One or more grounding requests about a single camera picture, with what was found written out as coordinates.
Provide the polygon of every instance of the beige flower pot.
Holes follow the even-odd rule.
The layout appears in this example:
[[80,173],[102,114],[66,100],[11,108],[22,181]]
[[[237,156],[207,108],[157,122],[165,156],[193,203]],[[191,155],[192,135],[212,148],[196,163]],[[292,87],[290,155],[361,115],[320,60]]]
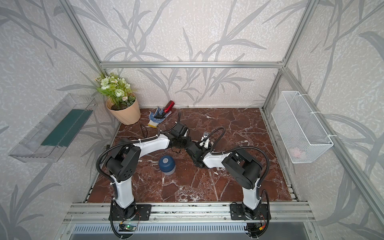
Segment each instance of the beige flower pot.
[[141,116],[140,109],[139,109],[139,103],[137,101],[134,102],[130,107],[124,109],[124,110],[111,110],[111,107],[114,105],[113,101],[109,98],[107,102],[105,103],[108,110],[123,124],[125,125],[131,125],[136,123]]

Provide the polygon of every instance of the red marble surface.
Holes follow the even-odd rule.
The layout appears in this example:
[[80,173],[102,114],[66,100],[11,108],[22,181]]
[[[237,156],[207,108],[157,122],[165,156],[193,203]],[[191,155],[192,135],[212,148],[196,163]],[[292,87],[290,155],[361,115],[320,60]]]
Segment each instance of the red marble surface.
[[[141,119],[133,125],[121,125],[114,144],[121,138],[143,138],[141,125],[146,126],[148,136],[157,134],[158,129],[166,130],[175,123],[181,111],[181,122],[190,129],[193,140],[200,140],[204,131],[223,126],[224,137],[216,146],[217,151],[228,150],[235,146],[250,145],[264,150],[270,161],[270,171],[263,181],[261,189],[266,189],[271,201],[291,201],[288,187],[273,150],[271,140],[257,108],[187,108],[173,109],[172,114],[159,124],[158,129],[148,127],[148,115],[152,109],[141,109]],[[248,150],[265,166],[263,156]],[[176,171],[165,175],[159,170],[158,161],[164,155],[170,155],[176,162]],[[139,159],[132,178],[132,189],[136,202],[216,202],[242,201],[241,186],[225,169],[200,169],[193,165],[188,154],[160,150]],[[88,202],[110,202],[113,189],[109,181],[99,176],[92,189]]]

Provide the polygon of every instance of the transparent wall shelf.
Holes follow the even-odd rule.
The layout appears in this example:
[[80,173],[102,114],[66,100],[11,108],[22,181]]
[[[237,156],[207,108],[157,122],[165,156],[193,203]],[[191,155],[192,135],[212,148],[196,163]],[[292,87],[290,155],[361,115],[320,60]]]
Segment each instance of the transparent wall shelf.
[[96,107],[94,97],[68,94],[9,155],[22,162],[57,162]]
[[293,163],[309,163],[333,142],[298,91],[282,91],[272,110],[277,130]]

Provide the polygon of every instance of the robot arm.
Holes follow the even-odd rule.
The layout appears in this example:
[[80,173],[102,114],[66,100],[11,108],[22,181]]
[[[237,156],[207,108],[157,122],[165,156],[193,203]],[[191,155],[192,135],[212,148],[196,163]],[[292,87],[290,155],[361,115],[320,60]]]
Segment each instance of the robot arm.
[[177,147],[185,149],[192,158],[194,165],[201,168],[221,167],[226,168],[234,179],[242,186],[243,205],[248,209],[247,216],[254,219],[253,210],[260,203],[258,188],[260,187],[260,175],[262,165],[244,149],[234,149],[228,152],[211,152],[211,144],[208,133],[204,133],[202,140],[192,141],[187,136],[188,128],[177,122],[170,130],[159,134],[153,140],[135,141],[122,144],[120,148],[111,151],[110,157],[106,162],[106,167],[111,173],[115,187],[114,201],[121,208],[125,218],[129,218],[133,213],[134,197],[132,194],[132,175],[140,157],[151,152]]

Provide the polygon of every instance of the metal plate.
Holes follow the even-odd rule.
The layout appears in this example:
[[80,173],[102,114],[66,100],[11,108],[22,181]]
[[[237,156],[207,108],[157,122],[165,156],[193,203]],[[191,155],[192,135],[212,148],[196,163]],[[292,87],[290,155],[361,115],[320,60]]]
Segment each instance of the metal plate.
[[[151,214],[151,204],[136,204],[137,214],[131,221],[148,221]],[[122,218],[117,216],[115,212],[112,212],[112,221],[121,221]]]
[[[229,207],[231,210],[232,220],[249,220],[249,218],[244,215],[244,208],[242,204],[232,203],[231,205],[229,205]],[[267,213],[268,212],[267,204],[260,204],[257,208],[260,211],[260,213],[263,214],[264,217],[267,216],[268,214],[268,218],[271,219],[271,214]],[[257,216],[255,220],[261,220],[261,217]]]

